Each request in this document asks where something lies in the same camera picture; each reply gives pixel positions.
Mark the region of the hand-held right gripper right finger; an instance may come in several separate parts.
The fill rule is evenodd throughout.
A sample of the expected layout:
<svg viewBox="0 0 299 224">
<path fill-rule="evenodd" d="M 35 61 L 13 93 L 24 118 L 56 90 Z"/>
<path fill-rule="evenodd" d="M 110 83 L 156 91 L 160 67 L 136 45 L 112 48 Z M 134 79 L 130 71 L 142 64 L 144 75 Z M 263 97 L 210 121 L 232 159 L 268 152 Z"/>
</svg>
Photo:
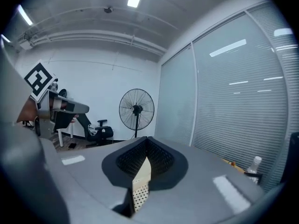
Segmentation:
<svg viewBox="0 0 299 224">
<path fill-rule="evenodd" d="M 141 222 L 224 222 L 252 207 L 263 190 L 216 155 L 148 138 L 149 196 Z"/>
</svg>

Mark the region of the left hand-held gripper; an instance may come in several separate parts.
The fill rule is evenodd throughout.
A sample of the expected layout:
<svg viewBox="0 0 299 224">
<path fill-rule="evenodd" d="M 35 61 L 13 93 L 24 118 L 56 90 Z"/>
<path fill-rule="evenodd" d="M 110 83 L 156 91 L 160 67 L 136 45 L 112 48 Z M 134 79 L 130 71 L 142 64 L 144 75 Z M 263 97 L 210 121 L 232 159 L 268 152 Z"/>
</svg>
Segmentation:
<svg viewBox="0 0 299 224">
<path fill-rule="evenodd" d="M 40 138 L 48 139 L 54 132 L 53 112 L 85 114 L 89 106 L 58 95 L 58 79 L 41 61 L 28 72 L 24 80 L 32 88 L 30 99 L 37 107 L 35 131 Z"/>
</svg>

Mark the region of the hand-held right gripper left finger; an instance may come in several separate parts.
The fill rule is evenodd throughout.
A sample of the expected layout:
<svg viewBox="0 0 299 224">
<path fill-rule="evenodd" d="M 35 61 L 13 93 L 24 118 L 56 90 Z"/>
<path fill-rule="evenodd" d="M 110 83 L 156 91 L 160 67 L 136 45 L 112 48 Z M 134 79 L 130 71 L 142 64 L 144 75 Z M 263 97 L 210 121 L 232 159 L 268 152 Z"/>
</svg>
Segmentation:
<svg viewBox="0 0 299 224">
<path fill-rule="evenodd" d="M 133 180 L 146 159 L 146 137 L 59 153 L 61 189 L 72 224 L 140 224 Z"/>
</svg>

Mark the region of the white plastic basin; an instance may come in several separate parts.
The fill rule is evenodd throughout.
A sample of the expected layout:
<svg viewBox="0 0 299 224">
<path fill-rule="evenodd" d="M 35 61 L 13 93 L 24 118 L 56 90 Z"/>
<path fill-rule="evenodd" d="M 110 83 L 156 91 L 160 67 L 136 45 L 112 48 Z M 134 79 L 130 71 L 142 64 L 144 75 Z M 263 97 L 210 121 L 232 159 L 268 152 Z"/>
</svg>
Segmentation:
<svg viewBox="0 0 299 224">
<path fill-rule="evenodd" d="M 145 159 L 138 173 L 132 181 L 132 196 L 134 211 L 137 212 L 149 196 L 149 182 L 151 180 L 151 165 L 148 158 Z"/>
</svg>

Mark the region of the person's left forearm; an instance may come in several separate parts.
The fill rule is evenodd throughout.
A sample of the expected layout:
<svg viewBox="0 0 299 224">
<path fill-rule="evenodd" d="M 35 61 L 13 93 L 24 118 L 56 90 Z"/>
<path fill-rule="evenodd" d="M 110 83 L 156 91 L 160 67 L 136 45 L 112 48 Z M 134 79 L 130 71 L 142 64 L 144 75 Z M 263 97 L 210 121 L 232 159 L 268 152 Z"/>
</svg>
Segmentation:
<svg viewBox="0 0 299 224">
<path fill-rule="evenodd" d="M 37 116 L 38 116 L 38 110 L 37 110 L 36 101 L 31 96 L 29 96 L 16 122 L 19 123 L 23 121 L 35 121 Z"/>
</svg>

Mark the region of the small white table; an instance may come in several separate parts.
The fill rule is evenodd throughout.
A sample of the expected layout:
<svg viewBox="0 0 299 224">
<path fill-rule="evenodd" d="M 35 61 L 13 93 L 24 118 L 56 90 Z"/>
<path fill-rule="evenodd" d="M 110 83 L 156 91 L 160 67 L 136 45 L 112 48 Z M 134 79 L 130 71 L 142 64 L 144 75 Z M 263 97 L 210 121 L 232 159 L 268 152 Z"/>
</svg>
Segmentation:
<svg viewBox="0 0 299 224">
<path fill-rule="evenodd" d="M 75 122 L 76 122 L 76 119 L 73 119 L 73 121 L 66 128 L 69 131 L 69 135 L 70 135 L 71 139 L 73 139 L 73 124 Z M 63 128 L 63 129 L 57 129 L 60 147 L 64 147 L 64 142 L 63 142 L 63 131 L 64 130 L 65 130 L 65 128 Z"/>
</svg>

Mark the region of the reclined black office chair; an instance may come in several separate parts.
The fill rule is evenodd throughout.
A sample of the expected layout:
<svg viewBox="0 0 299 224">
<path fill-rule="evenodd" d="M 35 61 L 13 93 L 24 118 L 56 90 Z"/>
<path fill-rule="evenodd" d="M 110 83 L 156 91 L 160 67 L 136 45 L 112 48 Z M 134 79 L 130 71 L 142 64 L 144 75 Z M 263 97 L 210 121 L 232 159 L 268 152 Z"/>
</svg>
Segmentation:
<svg viewBox="0 0 299 224">
<path fill-rule="evenodd" d="M 95 136 L 91 136 L 88 132 L 88 125 L 91 124 L 91 122 L 85 114 L 79 114 L 76 119 L 84 129 L 85 139 L 90 142 L 86 147 L 106 145 L 107 138 L 112 138 L 114 135 L 110 126 L 103 125 L 104 122 L 107 122 L 107 119 L 98 120 L 98 124 L 96 125 L 98 132 Z"/>
</svg>

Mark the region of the clear plastic bottle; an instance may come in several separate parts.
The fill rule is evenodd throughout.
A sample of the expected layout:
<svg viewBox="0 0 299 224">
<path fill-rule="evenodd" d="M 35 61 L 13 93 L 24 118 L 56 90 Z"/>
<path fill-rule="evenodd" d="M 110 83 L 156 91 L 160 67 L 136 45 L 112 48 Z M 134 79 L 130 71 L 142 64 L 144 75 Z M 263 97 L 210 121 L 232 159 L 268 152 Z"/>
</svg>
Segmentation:
<svg viewBox="0 0 299 224">
<path fill-rule="evenodd" d="M 246 172 L 250 174 L 257 174 L 257 170 L 261 162 L 262 158 L 260 156 L 255 156 L 251 166 L 246 169 Z"/>
</svg>

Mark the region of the black standing fan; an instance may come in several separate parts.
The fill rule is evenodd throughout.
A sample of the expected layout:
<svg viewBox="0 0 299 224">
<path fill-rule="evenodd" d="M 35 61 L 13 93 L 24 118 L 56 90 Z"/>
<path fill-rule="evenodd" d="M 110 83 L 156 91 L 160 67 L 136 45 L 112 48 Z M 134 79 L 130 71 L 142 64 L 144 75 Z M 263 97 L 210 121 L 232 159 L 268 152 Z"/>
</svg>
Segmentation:
<svg viewBox="0 0 299 224">
<path fill-rule="evenodd" d="M 146 128 L 153 120 L 155 105 L 152 97 L 145 90 L 131 89 L 124 94 L 119 104 L 119 115 L 122 123 L 137 132 Z"/>
</svg>

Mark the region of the white ceiling pipes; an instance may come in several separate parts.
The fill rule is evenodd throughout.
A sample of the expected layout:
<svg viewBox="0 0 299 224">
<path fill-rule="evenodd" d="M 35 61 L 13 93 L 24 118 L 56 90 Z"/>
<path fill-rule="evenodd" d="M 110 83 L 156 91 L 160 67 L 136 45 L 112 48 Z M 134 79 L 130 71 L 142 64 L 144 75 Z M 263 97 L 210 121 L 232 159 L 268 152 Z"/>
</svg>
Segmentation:
<svg viewBox="0 0 299 224">
<path fill-rule="evenodd" d="M 145 39 L 136 37 L 135 35 L 128 35 L 106 30 L 63 31 L 52 33 L 50 35 L 43 35 L 41 37 L 31 37 L 29 39 L 24 38 L 18 42 L 20 45 L 28 43 L 29 48 L 31 49 L 44 43 L 76 40 L 114 42 L 142 49 L 157 56 L 162 56 L 167 51 L 167 49 Z"/>
</svg>

